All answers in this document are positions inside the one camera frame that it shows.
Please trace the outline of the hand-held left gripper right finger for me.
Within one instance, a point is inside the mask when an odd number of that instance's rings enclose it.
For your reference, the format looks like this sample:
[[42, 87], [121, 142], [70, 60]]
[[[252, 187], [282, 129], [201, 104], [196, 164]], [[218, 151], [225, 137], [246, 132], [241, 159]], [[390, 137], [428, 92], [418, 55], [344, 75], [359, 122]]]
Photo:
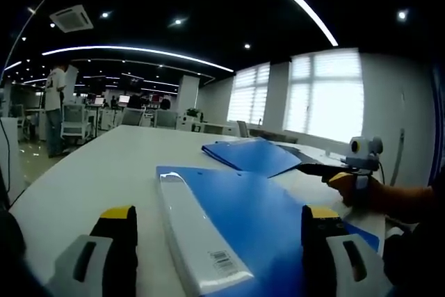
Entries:
[[309, 296], [392, 295], [381, 256], [330, 208], [302, 208], [301, 244]]

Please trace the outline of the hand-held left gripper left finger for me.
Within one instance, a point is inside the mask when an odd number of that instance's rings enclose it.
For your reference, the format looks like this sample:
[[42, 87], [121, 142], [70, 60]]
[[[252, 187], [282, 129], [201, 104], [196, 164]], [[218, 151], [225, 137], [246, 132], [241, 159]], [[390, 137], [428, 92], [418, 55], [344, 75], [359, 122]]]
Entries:
[[137, 246], [136, 208], [110, 208], [60, 254], [46, 288], [52, 296], [135, 296]]

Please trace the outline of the person's right hand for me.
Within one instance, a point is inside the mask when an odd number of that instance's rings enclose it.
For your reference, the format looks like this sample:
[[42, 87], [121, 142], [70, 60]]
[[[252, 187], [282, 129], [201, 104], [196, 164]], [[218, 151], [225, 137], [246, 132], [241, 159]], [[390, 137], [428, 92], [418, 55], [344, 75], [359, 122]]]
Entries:
[[357, 195], [341, 195], [343, 203], [347, 207], [360, 209], [371, 209], [375, 206], [375, 197], [378, 196], [382, 184], [376, 179], [369, 176], [369, 190], [367, 193], [359, 193]]

